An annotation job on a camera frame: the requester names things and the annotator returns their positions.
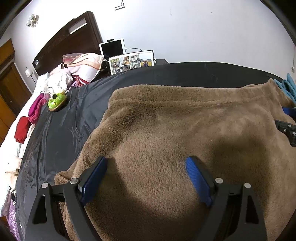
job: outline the pink pillowcase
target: pink pillowcase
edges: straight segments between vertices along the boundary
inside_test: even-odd
[[[37,108],[38,103],[43,99],[44,94],[41,93],[40,95],[38,95],[38,97],[36,98],[36,100],[34,101],[34,103],[31,105],[30,109],[29,109],[29,113],[28,116],[31,117],[32,115],[34,115],[35,110]]]
[[[67,54],[63,56],[73,79],[78,86],[89,84],[100,72],[103,56],[96,53]]]

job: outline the white cloth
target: white cloth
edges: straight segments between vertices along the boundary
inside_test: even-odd
[[[34,128],[35,128],[35,125],[32,124],[32,125],[30,126],[29,130],[28,130],[27,138],[26,138],[26,140],[24,141],[24,144],[22,144],[21,147],[20,147],[19,158],[23,158],[23,157],[24,157],[24,153],[25,153],[25,151],[26,151],[26,148],[27,148],[28,142],[29,142],[29,140],[30,140],[30,137],[31,137],[31,134],[32,134]]]
[[[8,160],[5,172],[18,175],[21,163],[22,163],[21,158],[11,155],[11,157]]]
[[[64,64],[59,64],[50,72],[50,76],[47,79],[47,86],[54,89],[54,93],[61,93],[66,91],[71,86],[73,81],[72,75],[68,68],[64,67]]]
[[[0,146],[0,211],[3,208],[9,186],[12,185],[12,183],[15,184],[17,178],[17,176],[9,175],[5,172],[8,169],[7,166],[11,158],[13,156],[19,157],[20,154],[22,144],[15,141],[15,131],[17,124],[22,116],[28,116],[31,105],[36,100],[38,95],[44,91],[45,84],[47,82],[47,76],[48,74],[39,76],[34,93],[22,108],[15,121],[12,123],[4,142]]]

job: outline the green toy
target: green toy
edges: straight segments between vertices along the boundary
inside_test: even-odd
[[[67,96],[64,91],[61,93],[53,93],[52,97],[48,101],[48,107],[50,111],[56,111],[61,108],[67,100]]]

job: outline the black waterproof sheet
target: black waterproof sheet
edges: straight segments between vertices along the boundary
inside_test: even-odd
[[[130,70],[72,89],[67,94],[67,105],[58,112],[50,112],[45,106],[29,140],[16,183],[21,239],[24,240],[32,204],[42,183],[54,184],[55,174],[67,170],[77,159],[116,89],[139,84],[238,88],[265,83],[269,78],[282,80],[264,71],[225,63],[165,64]]]

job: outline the wooden cabinet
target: wooden cabinet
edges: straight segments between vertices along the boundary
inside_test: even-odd
[[[15,115],[19,114],[32,95],[21,79],[14,63],[11,63],[0,75],[0,95]]]
[[[0,70],[2,70],[14,57],[15,50],[11,39],[0,47]]]
[[[16,115],[11,111],[0,95],[0,145],[4,141],[11,124],[15,119]]]
[[[12,62],[14,53],[11,39],[0,47],[0,145],[32,95]]]

